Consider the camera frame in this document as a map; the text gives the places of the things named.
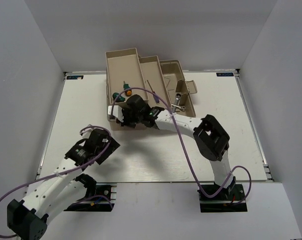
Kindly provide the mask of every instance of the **black bracket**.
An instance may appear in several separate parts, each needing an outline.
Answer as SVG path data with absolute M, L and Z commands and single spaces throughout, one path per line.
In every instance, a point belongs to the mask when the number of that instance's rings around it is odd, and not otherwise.
M 66 154 L 65 158 L 75 161 L 76 166 L 88 162 L 92 157 L 98 155 L 106 145 L 110 143 L 106 151 L 96 160 L 101 165 L 119 146 L 120 144 L 108 132 L 102 129 L 94 129 L 89 138 L 78 141 Z
M 77 176 L 75 180 L 82 183 L 86 188 L 86 198 L 95 195 L 96 180 L 94 180 L 91 176 L 82 173 L 81 175 Z
M 106 198 L 108 198 L 110 201 L 111 196 L 112 196 L 112 185 L 101 185 L 101 184 L 96 184 L 95 186 L 95 190 L 94 190 L 95 194 L 94 195 L 102 195 L 105 196 Z M 86 193 L 85 198 L 91 197 L 92 195 Z M 87 202 L 81 202 L 79 204 L 72 204 L 70 205 L 66 210 L 64 210 L 65 212 L 111 212 L 112 208 L 110 207 L 109 203 L 107 201 L 105 201 L 104 199 L 102 199 L 101 201 L 99 201 L 99 204 L 94 204 L 91 205 L 92 202 L 95 202 L 96 200 L 98 200 L 99 197 L 94 197 L 91 198 L 89 201 Z
M 203 157 L 210 161 L 221 161 L 229 148 L 230 136 L 212 115 L 202 118 L 202 123 L 194 128 L 194 139 Z
M 150 107 L 140 95 L 133 95 L 126 101 L 129 108 L 123 108 L 123 122 L 117 121 L 121 126 L 135 128 L 136 124 L 142 123 L 148 128 L 155 126 L 155 119 L 164 110 L 162 107 Z
M 23 206 L 24 201 L 12 200 L 7 206 L 7 226 L 23 240 L 38 240 L 47 229 L 48 215 L 42 218 L 35 215 L 35 209 Z
M 201 185 L 205 192 L 213 194 L 219 188 L 215 184 Z M 229 194 L 221 191 L 214 198 L 205 197 L 200 190 L 200 209 L 201 213 L 234 213 L 234 212 L 247 212 L 246 202 L 237 204 L 238 201 L 245 197 L 244 188 L 241 184 L 235 184 Z

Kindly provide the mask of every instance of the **screwdriver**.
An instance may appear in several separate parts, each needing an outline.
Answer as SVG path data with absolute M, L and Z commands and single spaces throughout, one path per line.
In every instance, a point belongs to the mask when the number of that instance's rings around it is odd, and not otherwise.
M 114 93 L 112 94 L 113 100 L 115 100 L 117 96 L 119 96 L 119 93 L 118 93 L 118 92 L 114 92 Z M 122 96 L 119 96 L 118 99 L 116 100 L 117 103 L 118 103 L 118 102 L 119 102 L 119 103 L 122 103 L 122 102 L 124 102 L 124 101 L 125 101 L 125 97 L 122 97 Z
M 123 90 L 129 89 L 130 86 L 129 84 L 125 83 L 125 81 L 123 81 Z M 132 95 L 132 90 L 128 90 L 125 91 L 125 95 L 127 95 L 128 97 Z
M 146 81 L 147 81 L 147 83 L 149 84 L 152 93 L 155 93 L 154 90 L 152 89 L 152 86 L 151 86 L 149 80 L 146 80 Z M 156 104 L 160 104 L 160 100 L 159 100 L 159 98 L 158 98 L 157 96 L 153 95 L 153 98 L 154 98 L 154 101 L 156 102 Z

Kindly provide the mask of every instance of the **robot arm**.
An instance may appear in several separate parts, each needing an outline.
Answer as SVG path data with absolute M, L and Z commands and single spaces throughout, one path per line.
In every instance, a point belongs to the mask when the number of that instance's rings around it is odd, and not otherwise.
M 40 239 L 48 224 L 69 205 L 83 197 L 96 195 L 96 181 L 82 172 L 86 164 L 109 144 L 96 162 L 104 162 L 119 146 L 108 133 L 94 129 L 78 141 L 53 172 L 57 177 L 45 180 L 21 201 L 12 200 L 7 206 L 7 225 L 24 240 Z
M 176 132 L 175 125 L 168 110 L 161 107 L 150 107 L 139 95 L 131 96 L 127 101 L 129 108 L 121 108 L 116 105 L 113 115 L 121 126 L 135 127 L 137 123 L 143 123 L 147 127 L 159 130 Z M 210 161 L 214 183 L 221 186 L 231 172 L 228 160 L 228 148 L 230 137 L 212 115 L 205 118 L 194 118 L 183 115 L 174 115 L 181 134 L 193 138 L 203 157 Z M 224 185 L 224 194 L 228 195 L 235 185 L 233 175 Z

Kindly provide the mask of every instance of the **toolbox compartment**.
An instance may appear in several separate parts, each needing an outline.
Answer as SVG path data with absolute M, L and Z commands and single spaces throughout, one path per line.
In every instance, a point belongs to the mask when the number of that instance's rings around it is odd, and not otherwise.
M 167 102 L 167 104 L 170 106 L 171 105 L 171 101 L 170 101 L 170 97 L 168 95 L 168 92 L 166 90 L 165 87 L 165 82 L 163 79 L 163 75 L 162 75 L 162 71 L 161 71 L 161 66 L 160 66 L 160 62 L 157 56 L 147 56 L 147 57 L 140 57 L 139 58 L 140 61 L 140 66 L 141 66 L 141 70 L 144 76 L 144 83 L 145 83 L 145 88 L 152 91 L 151 87 L 153 89 L 153 91 L 160 96 L 164 101 Z M 165 105 L 160 101 L 159 104 L 156 104 L 153 95 L 148 93 L 148 103 L 151 107 L 162 107 L 162 108 L 166 108 Z
M 186 108 L 185 111 L 176 109 L 176 113 L 195 118 L 196 113 L 190 96 L 190 94 L 197 93 L 194 81 L 185 81 L 185 77 L 178 60 L 160 61 L 160 66 L 170 102 L 174 103 L 176 94 L 180 94 L 181 100 L 179 105 Z
M 113 93 L 123 91 L 123 82 L 129 84 L 130 87 L 145 88 L 144 78 L 141 71 L 137 49 L 126 49 L 119 51 L 108 51 L 106 55 L 107 65 L 107 102 L 112 105 Z M 148 95 L 142 90 L 133 90 L 132 94 L 139 94 L 145 102 L 148 102 Z M 117 102 L 116 105 L 126 107 L 125 102 Z

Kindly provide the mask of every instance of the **screwdriver handle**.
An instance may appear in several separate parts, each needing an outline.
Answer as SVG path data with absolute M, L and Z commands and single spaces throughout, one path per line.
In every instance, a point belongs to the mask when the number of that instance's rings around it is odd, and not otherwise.
M 156 104 L 160 104 L 160 100 L 157 96 L 153 95 L 154 101 L 156 102 Z
M 123 81 L 123 90 L 129 89 L 130 86 L 129 84 L 127 84 L 125 81 Z M 128 97 L 132 95 L 132 90 L 127 90 L 125 91 L 125 95 L 127 95 Z

